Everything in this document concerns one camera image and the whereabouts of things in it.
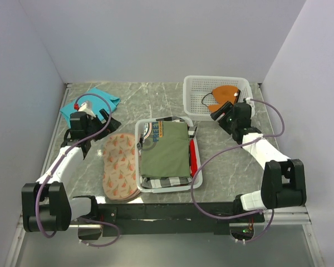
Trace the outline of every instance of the white wall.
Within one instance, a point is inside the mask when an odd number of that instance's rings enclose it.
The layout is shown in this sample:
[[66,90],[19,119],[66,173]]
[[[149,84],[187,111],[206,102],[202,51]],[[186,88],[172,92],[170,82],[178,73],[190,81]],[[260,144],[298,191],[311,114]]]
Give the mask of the white wall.
[[17,1],[0,0],[0,266],[40,175],[63,95],[53,62]]
[[65,82],[262,82],[304,0],[21,0]]
[[[262,90],[286,121],[282,152],[304,162],[306,205],[334,266],[334,0],[306,2]],[[272,122],[279,129],[277,115]]]

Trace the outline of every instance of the folded clothing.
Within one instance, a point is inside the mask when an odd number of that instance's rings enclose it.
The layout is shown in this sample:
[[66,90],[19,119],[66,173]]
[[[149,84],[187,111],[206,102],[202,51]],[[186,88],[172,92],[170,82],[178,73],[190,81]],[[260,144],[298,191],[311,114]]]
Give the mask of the folded clothing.
[[190,177],[162,177],[161,179],[153,179],[149,177],[140,178],[141,184],[144,188],[163,188],[173,187],[181,185],[189,185],[192,177],[197,171],[197,157],[195,155],[194,141],[190,141],[189,145],[189,165],[190,165]]
[[190,177],[188,137],[186,122],[146,123],[141,150],[142,178]]
[[[104,98],[107,103],[110,105],[111,108],[111,112],[114,112],[116,110],[116,106],[120,103],[120,98],[116,97],[116,96],[112,96],[109,93],[103,92],[99,89],[97,89],[96,87],[90,89],[89,91],[87,91],[87,93],[94,93],[96,95],[101,96],[102,98]],[[94,112],[94,114],[96,114],[98,116],[98,118],[100,119],[100,121],[102,121],[104,118],[103,116],[100,114],[100,110],[103,108],[104,110],[106,110],[107,113],[109,113],[109,109],[106,106],[106,103],[104,103],[104,101],[96,96],[83,96],[81,99],[79,99],[79,103],[84,103],[86,101],[90,101],[92,103],[92,110]],[[61,113],[62,116],[65,118],[65,120],[67,121],[68,127],[71,127],[70,124],[70,116],[72,113],[76,112],[76,110],[74,109],[74,103],[75,100],[69,104],[67,104],[66,106],[64,106],[63,108],[61,108]]]
[[[166,117],[166,118],[157,118],[156,121],[174,121],[174,122],[185,122],[180,117],[172,116],[172,117]],[[194,138],[195,133],[197,132],[197,127],[196,126],[188,126],[188,138]]]

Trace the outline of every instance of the gray marble surface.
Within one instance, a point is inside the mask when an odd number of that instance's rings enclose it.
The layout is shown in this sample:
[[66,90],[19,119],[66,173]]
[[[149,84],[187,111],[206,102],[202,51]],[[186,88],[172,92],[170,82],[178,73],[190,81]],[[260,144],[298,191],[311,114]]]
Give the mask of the gray marble surface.
[[[251,83],[253,97],[263,99],[260,88]],[[106,91],[121,98],[113,117],[122,123],[118,132],[134,134],[135,123],[138,120],[151,117],[186,116],[182,104],[183,83],[73,83],[67,89],[65,103],[73,101],[93,87]],[[258,127],[264,134],[273,133],[272,126],[265,106],[256,103],[256,115],[253,126]],[[204,162],[223,148],[234,146],[236,143],[215,122],[194,122],[198,126],[197,143],[201,162]],[[55,141],[50,153],[50,163],[58,155],[67,124],[60,117]],[[269,140],[277,147],[274,138]],[[66,191],[69,197],[77,195],[95,195],[99,202],[110,201],[105,197],[102,188],[104,162],[102,146],[106,140],[92,142],[84,162],[77,168]],[[233,201],[235,196],[260,189],[263,170],[256,160],[243,149],[237,149],[220,155],[211,161],[203,170],[203,184],[195,190],[199,202]],[[136,202],[171,203],[191,202],[190,192],[174,192],[164,194],[140,193]]]

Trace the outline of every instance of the blue towel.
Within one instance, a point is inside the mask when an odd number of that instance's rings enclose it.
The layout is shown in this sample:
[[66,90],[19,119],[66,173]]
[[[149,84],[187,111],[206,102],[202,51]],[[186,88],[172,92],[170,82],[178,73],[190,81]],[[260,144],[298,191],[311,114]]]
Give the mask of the blue towel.
[[[112,112],[116,110],[117,104],[120,103],[120,98],[116,96],[112,96],[111,94],[108,94],[106,92],[103,92],[97,89],[96,87],[90,89],[89,91],[87,91],[87,93],[95,93],[103,97],[109,103]],[[81,99],[79,99],[78,103],[79,105],[81,105],[87,100],[89,100],[92,103],[92,109],[93,109],[94,114],[96,114],[98,118],[100,119],[100,121],[102,121],[104,118],[100,114],[99,111],[103,108],[106,110],[107,113],[109,113],[109,109],[107,108],[106,103],[104,103],[103,100],[101,100],[100,98],[96,96],[84,96]],[[69,122],[70,115],[76,112],[76,110],[74,109],[74,103],[75,103],[75,100],[69,103],[68,105],[64,106],[63,108],[61,108],[61,113],[63,117],[66,119],[69,128],[71,127],[71,124]]]

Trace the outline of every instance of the white tray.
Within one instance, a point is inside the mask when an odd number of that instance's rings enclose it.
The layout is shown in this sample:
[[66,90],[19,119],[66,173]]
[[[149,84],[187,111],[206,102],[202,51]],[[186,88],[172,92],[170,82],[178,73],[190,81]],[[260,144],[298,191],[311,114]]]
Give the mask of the white tray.
[[[193,121],[188,117],[181,117],[188,126],[193,126]],[[156,118],[149,118],[146,120],[140,120],[135,125],[135,169],[136,169],[136,183],[137,188],[143,193],[166,193],[166,192],[178,192],[178,191],[187,191],[190,190],[190,185],[185,186],[175,186],[175,187],[165,187],[165,188],[144,188],[141,185],[141,176],[140,176],[140,154],[138,153],[137,143],[139,142],[140,135],[144,133],[144,125],[145,123],[154,122]],[[199,158],[199,150],[196,137],[193,138],[194,146],[195,146],[195,154],[197,158],[197,167],[200,167],[200,158]],[[198,188],[202,185],[203,182],[203,175],[202,172],[198,173],[197,179],[195,181],[193,188]]]
[[[222,85],[233,85],[240,90],[239,102],[244,98],[252,98],[249,82],[244,78],[219,77],[219,76],[187,76],[183,82],[183,106],[184,112],[193,121],[212,121],[209,109],[202,104],[202,99],[207,93]],[[212,96],[207,96],[203,103],[206,105],[217,104]],[[255,114],[254,102],[251,102],[252,114]]]

